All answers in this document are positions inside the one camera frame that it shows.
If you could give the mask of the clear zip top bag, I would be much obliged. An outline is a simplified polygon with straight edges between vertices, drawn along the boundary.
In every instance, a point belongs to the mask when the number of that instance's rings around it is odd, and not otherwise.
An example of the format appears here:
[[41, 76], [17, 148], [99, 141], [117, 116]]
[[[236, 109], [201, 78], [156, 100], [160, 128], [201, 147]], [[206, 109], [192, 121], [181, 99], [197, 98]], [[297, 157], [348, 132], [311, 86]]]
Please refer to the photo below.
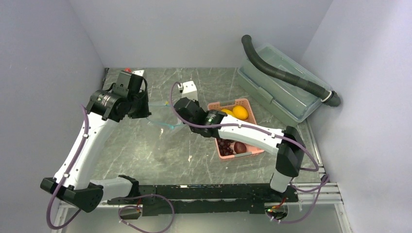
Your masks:
[[172, 112], [172, 107], [167, 100], [149, 102], [149, 110], [151, 114], [146, 119], [152, 124], [171, 130], [184, 126], [183, 122]]

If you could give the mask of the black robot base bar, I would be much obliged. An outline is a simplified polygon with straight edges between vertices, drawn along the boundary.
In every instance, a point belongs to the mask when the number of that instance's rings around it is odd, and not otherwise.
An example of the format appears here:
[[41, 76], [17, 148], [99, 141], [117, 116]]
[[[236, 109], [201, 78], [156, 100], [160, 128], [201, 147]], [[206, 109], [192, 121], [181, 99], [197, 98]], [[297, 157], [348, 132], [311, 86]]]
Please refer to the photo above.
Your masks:
[[290, 186], [285, 192], [279, 193], [267, 183], [140, 185], [135, 196], [137, 200], [115, 198], [107, 201], [107, 204], [139, 203], [143, 216], [157, 216], [172, 211], [177, 214], [263, 214], [272, 204], [298, 202], [298, 194]]

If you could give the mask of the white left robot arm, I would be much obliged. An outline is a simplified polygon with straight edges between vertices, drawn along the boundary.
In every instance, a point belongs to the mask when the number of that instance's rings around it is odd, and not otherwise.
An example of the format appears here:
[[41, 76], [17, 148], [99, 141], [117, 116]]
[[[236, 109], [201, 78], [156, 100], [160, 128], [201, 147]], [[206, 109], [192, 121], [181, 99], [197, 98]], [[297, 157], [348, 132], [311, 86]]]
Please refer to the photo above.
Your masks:
[[66, 160], [53, 177], [44, 178], [40, 188], [84, 212], [93, 211], [101, 201], [123, 199], [135, 203], [139, 182], [126, 175], [92, 180], [103, 146], [125, 117], [147, 118], [147, 81], [144, 70], [122, 70], [107, 90], [95, 91], [86, 106], [86, 119]]

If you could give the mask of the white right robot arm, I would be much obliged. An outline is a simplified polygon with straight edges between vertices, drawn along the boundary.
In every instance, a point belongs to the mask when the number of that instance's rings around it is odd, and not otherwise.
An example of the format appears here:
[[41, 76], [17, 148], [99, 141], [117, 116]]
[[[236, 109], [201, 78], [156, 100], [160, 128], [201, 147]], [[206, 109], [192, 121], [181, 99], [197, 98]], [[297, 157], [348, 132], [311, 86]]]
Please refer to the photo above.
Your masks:
[[179, 99], [172, 107], [192, 132], [203, 137], [228, 139], [260, 148], [276, 156], [275, 171], [268, 187], [268, 196], [280, 201], [286, 196], [290, 181], [299, 175], [306, 148], [294, 127], [285, 130], [261, 127], [239, 120], [217, 110], [204, 111], [188, 98]]

